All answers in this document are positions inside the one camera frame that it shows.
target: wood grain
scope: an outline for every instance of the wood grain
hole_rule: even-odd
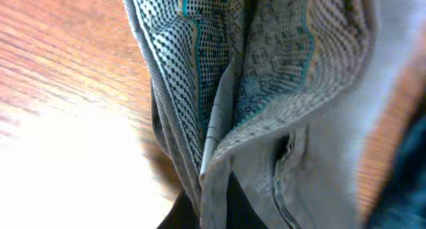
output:
[[[37,153],[46,146],[72,150],[69,145],[82,136],[87,145],[101,145],[99,152],[109,145],[134,143],[151,172],[146,187],[159,188],[150,195],[158,200],[144,205],[150,214],[143,215],[157,225],[181,185],[151,129],[150,78],[122,1],[0,2],[0,153]],[[358,177],[364,215],[375,202],[393,150],[423,94],[423,57],[426,54],[405,69],[369,138]],[[124,121],[128,128],[119,123]],[[89,135],[82,134],[87,128]],[[136,136],[123,136],[127,130]]]

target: wooden surface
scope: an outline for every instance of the wooden surface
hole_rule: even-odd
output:
[[[42,196],[66,191],[58,200],[70,200],[49,205],[74,206],[71,212],[51,211],[63,220],[72,216],[77,228],[83,223],[81,218],[87,219],[81,210],[85,211],[88,204],[96,210],[98,202],[108,200],[105,198],[125,195],[133,188],[131,184],[97,198],[114,185],[114,180],[136,171],[143,175],[139,198],[143,203],[137,210],[142,213],[134,216],[140,216],[148,225],[145,228],[155,227],[170,209],[180,183],[152,133],[149,75],[130,33],[122,1],[0,2],[0,164],[8,160],[11,166],[0,166],[0,178],[9,180],[3,190],[15,193],[17,202],[22,195],[27,199],[41,197],[41,204],[46,204]],[[373,204],[388,171],[391,152],[423,91],[424,74],[419,68],[424,65],[418,65],[405,70],[385,116],[369,139],[359,173],[363,213]],[[127,168],[127,158],[120,157],[123,153],[133,155],[132,149],[142,154],[136,162],[143,165],[140,168]],[[117,164],[117,158],[123,165]],[[5,171],[10,168],[14,173]],[[84,180],[74,178],[73,172]],[[37,180],[18,183],[7,175]],[[106,186],[93,189],[99,185]],[[76,191],[85,199],[73,198]],[[0,217],[5,215],[2,199],[5,197],[0,197]],[[80,204],[74,205],[75,200],[81,200]],[[17,212],[28,207],[25,200],[21,204],[12,199],[9,202],[18,205],[14,209]],[[130,210],[127,202],[116,203],[123,212]],[[3,210],[11,210],[4,205]],[[28,214],[34,211],[41,215],[40,223],[48,223],[43,218],[51,215],[46,215],[43,207],[36,206]],[[97,216],[102,218],[108,212]],[[49,223],[57,226],[60,221]]]

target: teal stitching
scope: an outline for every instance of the teal stitching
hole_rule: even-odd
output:
[[[304,3],[304,11],[305,11],[305,13],[304,13],[304,17],[303,17],[303,19],[302,19],[302,27],[303,27],[303,29],[306,31],[306,32],[308,32],[308,38],[309,38],[309,40],[312,42],[312,46],[313,46],[313,49],[309,52],[309,54],[308,54],[308,58],[307,58],[307,61],[306,61],[306,64],[304,65],[304,68],[302,69],[302,72],[303,72],[303,75],[302,75],[302,83],[300,84],[300,86],[297,88],[297,90],[300,90],[300,89],[302,89],[302,87],[303,87],[303,85],[305,84],[305,81],[306,81],[306,74],[307,74],[307,71],[308,71],[308,68],[309,68],[309,66],[311,65],[311,60],[312,60],[312,56],[313,56],[313,54],[314,54],[314,51],[315,51],[315,41],[314,41],[314,36],[311,34],[311,32],[309,31],[309,29],[308,29],[308,25],[307,25],[307,23],[306,23],[306,4],[308,3],[308,1],[306,1],[305,3]],[[259,111],[257,111],[257,112],[255,112],[255,113],[253,113],[252,115],[250,115],[249,117],[247,117],[246,119],[244,119],[244,120],[242,120],[241,122],[239,122],[236,126],[234,126],[234,128],[232,128],[231,130],[236,130],[238,127],[240,127],[240,126],[242,126],[244,123],[246,123],[246,122],[248,122],[250,119],[252,119],[252,118],[254,118],[255,116],[257,116],[259,113],[261,113],[264,109],[266,108],[266,105],[265,106],[263,106],[263,108],[261,108]]]
[[[188,4],[188,0],[184,0],[183,4],[182,4],[182,12],[185,18],[189,19],[188,17],[188,12],[186,11],[187,8],[187,4]],[[197,28],[197,38],[196,38],[196,42],[195,42],[195,63],[196,63],[196,68],[197,68],[197,73],[198,73],[198,114],[201,120],[201,126],[203,129],[203,133],[206,133],[206,123],[204,122],[204,119],[202,117],[202,107],[201,107],[201,71],[200,71],[200,59],[198,57],[198,44],[200,42],[200,25],[198,24],[198,22],[195,19],[191,19],[191,22],[193,22],[193,24],[195,25],[195,27]]]

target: wooden table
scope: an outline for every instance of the wooden table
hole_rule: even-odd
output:
[[[72,178],[68,170],[76,170],[87,184],[96,186],[91,180],[97,175],[120,170],[114,157],[130,152],[128,148],[136,149],[142,153],[141,170],[149,188],[141,192],[149,212],[142,218],[157,225],[181,185],[151,129],[149,74],[130,33],[122,0],[0,2],[0,162],[2,156],[12,155],[19,164],[22,155],[28,155],[24,162],[33,167],[21,167],[22,172],[17,173],[33,173],[47,180],[47,184],[31,185],[40,192],[50,190],[46,185],[58,183],[65,183],[58,190],[68,190],[69,180],[73,190],[85,192],[78,184],[80,178]],[[388,171],[391,152],[423,92],[421,67],[425,65],[418,63],[405,70],[383,120],[369,139],[359,173],[363,213],[371,208]],[[47,165],[41,171],[44,176],[34,172],[39,167],[32,158],[41,158]],[[58,158],[60,165],[55,164]],[[80,158],[88,161],[82,163]],[[99,165],[90,160],[102,161],[102,172],[93,170],[91,166]],[[92,190],[85,194],[87,198],[96,195]]]

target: blue and white patterned fabric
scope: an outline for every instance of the blue and white patterned fabric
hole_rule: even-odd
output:
[[[124,0],[151,74],[156,137],[202,228],[224,228],[231,170],[270,228],[356,227],[346,190],[356,166],[339,162],[345,146],[362,148],[409,52],[413,33],[398,25],[413,28],[411,1]],[[393,30],[403,41],[387,45]],[[397,47],[387,71],[378,57]],[[379,100],[365,92],[382,86]],[[345,114],[362,98],[365,120]]]

